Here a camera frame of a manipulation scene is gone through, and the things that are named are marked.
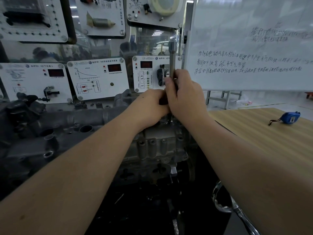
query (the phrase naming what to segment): tape measure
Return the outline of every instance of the tape measure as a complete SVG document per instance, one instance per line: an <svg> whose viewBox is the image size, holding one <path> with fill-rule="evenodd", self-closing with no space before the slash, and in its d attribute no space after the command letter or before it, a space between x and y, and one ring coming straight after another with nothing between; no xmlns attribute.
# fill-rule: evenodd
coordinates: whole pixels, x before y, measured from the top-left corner
<svg viewBox="0 0 313 235"><path fill-rule="evenodd" d="M286 112L284 113L279 119L277 120L270 120L269 121L269 126L273 123L273 122L279 122L282 121L285 124L293 124L295 122L297 122L297 120L300 117L300 112L296 111L296 112Z"/></svg>

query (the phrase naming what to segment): red digital display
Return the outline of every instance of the red digital display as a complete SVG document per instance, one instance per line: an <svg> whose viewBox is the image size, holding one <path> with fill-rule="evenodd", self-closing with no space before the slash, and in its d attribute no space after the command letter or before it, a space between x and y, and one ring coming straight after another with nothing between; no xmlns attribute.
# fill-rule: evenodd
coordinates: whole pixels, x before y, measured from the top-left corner
<svg viewBox="0 0 313 235"><path fill-rule="evenodd" d="M119 72L122 70L120 64L109 64L108 65L109 72Z"/></svg>
<svg viewBox="0 0 313 235"><path fill-rule="evenodd" d="M141 68L152 68L152 61L140 61Z"/></svg>
<svg viewBox="0 0 313 235"><path fill-rule="evenodd" d="M48 69L50 77L64 77L63 69Z"/></svg>

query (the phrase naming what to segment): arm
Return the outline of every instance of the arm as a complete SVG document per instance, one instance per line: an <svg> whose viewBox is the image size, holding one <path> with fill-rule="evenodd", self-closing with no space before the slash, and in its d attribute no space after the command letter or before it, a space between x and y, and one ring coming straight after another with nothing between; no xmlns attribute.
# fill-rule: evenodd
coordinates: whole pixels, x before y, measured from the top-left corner
<svg viewBox="0 0 313 235"><path fill-rule="evenodd" d="M141 94L6 197L0 203L0 234L84 234L135 135L169 112L159 105L163 93Z"/></svg>
<svg viewBox="0 0 313 235"><path fill-rule="evenodd" d="M312 234L312 178L286 166L209 117L201 86L186 70L166 78L172 113L195 138L223 185L262 234Z"/></svg>

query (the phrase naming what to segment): hand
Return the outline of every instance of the hand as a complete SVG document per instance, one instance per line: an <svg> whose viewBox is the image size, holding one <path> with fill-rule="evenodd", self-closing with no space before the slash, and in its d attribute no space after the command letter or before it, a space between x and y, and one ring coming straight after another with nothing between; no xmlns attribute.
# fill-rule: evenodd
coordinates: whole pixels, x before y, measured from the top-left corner
<svg viewBox="0 0 313 235"><path fill-rule="evenodd" d="M159 105L159 100L165 95L161 89L148 89L124 111L138 128L138 132L153 126L166 114L170 113L168 105Z"/></svg>
<svg viewBox="0 0 313 235"><path fill-rule="evenodd" d="M172 114L184 125L197 121L208 115L201 86L192 81L187 70L175 70L175 84L169 77L165 78L165 91Z"/></svg>

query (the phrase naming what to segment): tiled floor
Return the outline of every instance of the tiled floor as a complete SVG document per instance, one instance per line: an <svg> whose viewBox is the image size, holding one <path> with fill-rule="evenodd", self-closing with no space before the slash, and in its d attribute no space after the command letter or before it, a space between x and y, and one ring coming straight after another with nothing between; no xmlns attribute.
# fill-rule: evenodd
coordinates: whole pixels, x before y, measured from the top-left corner
<svg viewBox="0 0 313 235"><path fill-rule="evenodd" d="M211 91L211 97L221 97L221 91ZM290 91L243 91L251 105L236 103L237 95L230 95L228 109L250 109L273 107L285 112L299 111L301 117L313 120L313 99L306 99L304 92ZM224 110L225 102L209 100L207 110ZM244 224L236 214L232 214L224 235L248 235Z"/></svg>

